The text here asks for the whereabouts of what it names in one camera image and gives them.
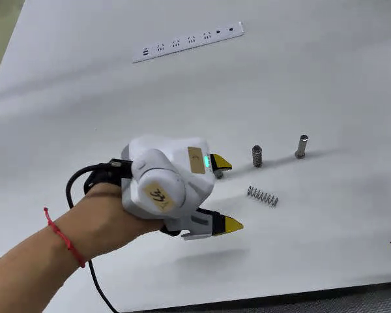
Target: cylindrical metal part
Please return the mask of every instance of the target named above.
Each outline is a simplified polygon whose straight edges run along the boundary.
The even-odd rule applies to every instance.
[[[215,171],[214,176],[216,176],[217,179],[223,178],[223,171],[221,170]]]
[[[297,151],[295,151],[296,158],[304,158],[306,156],[306,145],[308,141],[307,135],[301,135],[300,141],[298,142]]]
[[[256,168],[262,166],[262,148],[258,145],[252,148],[252,163]]]

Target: green led light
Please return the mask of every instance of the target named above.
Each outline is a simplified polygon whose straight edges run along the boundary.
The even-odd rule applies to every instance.
[[[206,164],[206,168],[208,168],[210,166],[209,157],[207,155],[204,157],[204,163]]]

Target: spring on bolt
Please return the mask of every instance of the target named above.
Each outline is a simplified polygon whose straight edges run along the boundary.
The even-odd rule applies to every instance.
[[[262,166],[262,148],[258,145],[255,145],[252,148],[252,162],[253,166],[260,168]]]
[[[278,203],[278,197],[267,192],[263,192],[254,186],[249,186],[247,196],[258,199],[260,202],[269,204],[271,207],[275,207]]]

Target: red string bracelet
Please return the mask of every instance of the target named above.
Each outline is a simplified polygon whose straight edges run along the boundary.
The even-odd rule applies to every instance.
[[[50,215],[48,214],[48,208],[44,208],[46,219],[48,220],[48,225],[52,227],[53,232],[55,232],[57,235],[59,235],[63,241],[65,242],[67,248],[69,251],[72,252],[74,257],[77,259],[78,263],[82,268],[85,267],[85,262],[83,256],[77,251],[77,249],[74,247],[74,245],[71,243],[71,241],[61,232],[61,230],[58,228],[58,226],[55,225],[54,222],[52,222]]]

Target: hand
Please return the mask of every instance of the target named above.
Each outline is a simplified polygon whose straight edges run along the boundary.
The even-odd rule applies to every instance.
[[[136,237],[160,230],[161,220],[142,220],[123,209],[121,188],[100,183],[69,212],[55,221],[88,261],[128,244]]]

